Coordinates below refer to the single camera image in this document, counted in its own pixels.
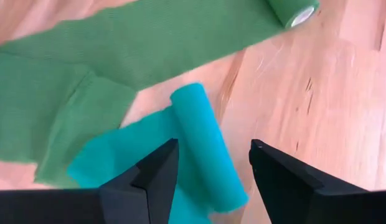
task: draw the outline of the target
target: wood grain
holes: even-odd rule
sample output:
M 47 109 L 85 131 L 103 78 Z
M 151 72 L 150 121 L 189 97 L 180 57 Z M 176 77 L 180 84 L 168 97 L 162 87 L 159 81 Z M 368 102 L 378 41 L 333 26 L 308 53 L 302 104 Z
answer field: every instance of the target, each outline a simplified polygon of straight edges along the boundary
M 365 189 L 386 189 L 386 1 L 321 3 L 296 29 L 139 92 L 126 114 L 121 126 L 165 108 L 180 86 L 204 84 L 250 195 L 245 208 L 213 217 L 220 223 L 270 222 L 248 163 L 253 138 Z M 2 4 L 0 43 L 113 2 Z M 0 163 L 2 186 L 31 187 L 31 180 L 32 170 Z

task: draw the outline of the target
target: wooden surface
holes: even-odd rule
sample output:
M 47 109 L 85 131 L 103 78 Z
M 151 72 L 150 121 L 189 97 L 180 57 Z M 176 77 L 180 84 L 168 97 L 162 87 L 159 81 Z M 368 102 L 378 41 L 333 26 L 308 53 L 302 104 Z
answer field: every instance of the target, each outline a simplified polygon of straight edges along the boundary
M 0 1 L 0 43 L 108 4 L 21 2 Z M 253 138 L 365 189 L 386 189 L 386 0 L 321 3 L 303 26 L 141 91 L 126 114 L 123 125 L 165 108 L 180 86 L 204 84 L 250 195 L 244 209 L 214 217 L 220 222 L 269 223 L 248 163 Z M 31 184 L 33 171 L 0 162 L 0 188 L 43 187 Z

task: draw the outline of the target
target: green bandage roll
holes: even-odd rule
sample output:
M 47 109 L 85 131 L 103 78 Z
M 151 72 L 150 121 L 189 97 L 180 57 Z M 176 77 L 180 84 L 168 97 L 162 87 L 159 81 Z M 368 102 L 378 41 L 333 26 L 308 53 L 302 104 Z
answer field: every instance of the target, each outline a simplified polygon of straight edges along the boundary
M 267 0 L 285 28 L 308 20 L 319 7 L 317 0 Z

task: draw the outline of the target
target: teal bandage roll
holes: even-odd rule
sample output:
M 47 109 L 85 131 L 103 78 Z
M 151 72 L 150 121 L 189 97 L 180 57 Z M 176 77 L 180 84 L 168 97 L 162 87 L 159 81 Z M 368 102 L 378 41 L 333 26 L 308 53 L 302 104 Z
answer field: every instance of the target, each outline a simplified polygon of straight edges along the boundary
M 200 84 L 192 84 L 171 95 L 172 108 L 184 139 L 199 169 L 210 201 L 217 212 L 236 209 L 245 201 L 242 185 L 220 132 L 207 95 Z
M 170 138 L 179 141 L 177 190 L 170 223 L 209 223 L 248 197 L 233 167 L 210 102 L 200 84 L 175 91 L 172 106 L 92 139 L 68 168 L 81 187 L 98 187 Z

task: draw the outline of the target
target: floor scratch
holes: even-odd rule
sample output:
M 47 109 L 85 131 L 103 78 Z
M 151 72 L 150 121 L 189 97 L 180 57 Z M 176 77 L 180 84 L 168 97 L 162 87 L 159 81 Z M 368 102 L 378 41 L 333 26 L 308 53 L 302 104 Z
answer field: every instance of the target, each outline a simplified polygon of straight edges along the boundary
M 262 64 L 263 64 L 263 58 L 264 58 L 264 56 L 261 55 L 261 62 L 260 62 L 260 65 L 257 66 L 257 69 L 255 69 L 256 72 L 262 67 Z
M 311 93 L 311 98 L 309 99 L 309 104 L 308 104 L 308 110 L 306 112 L 306 114 L 308 115 L 309 115 L 309 111 L 311 110 L 312 98 L 313 98 L 313 93 Z
M 275 60 L 277 59 L 277 57 L 279 56 L 280 52 L 284 49 L 285 47 L 285 43 L 283 42 L 280 46 L 280 48 L 278 49 L 278 51 L 275 53 L 275 55 L 272 57 L 272 59 L 269 61 L 269 63 L 267 63 L 265 65 L 265 67 L 263 68 L 263 70 L 257 75 L 257 77 L 254 79 L 254 81 L 252 82 L 252 87 L 255 86 L 255 84 L 257 83 L 258 79 L 268 70 L 268 68 L 273 64 L 273 62 L 275 62 Z M 260 66 L 257 67 L 257 69 L 255 70 L 256 72 L 259 71 L 259 69 L 261 68 L 262 66 L 262 63 L 263 63 L 263 60 L 261 61 L 261 64 Z
M 311 80 L 312 80 L 312 77 L 310 77 L 310 78 L 309 78 L 309 80 L 308 80 L 308 84 L 306 84 L 306 88 L 305 88 L 305 91 L 308 91 L 308 90 L 309 90 L 309 86 L 311 86 L 311 85 L 312 85 L 312 83 L 311 83 Z
M 257 131 L 258 131 L 258 124 L 259 124 L 259 119 L 257 118 L 257 120 L 255 121 L 255 129 L 254 129 L 254 132 L 252 134 L 252 139 L 255 138 L 255 135 L 257 134 Z

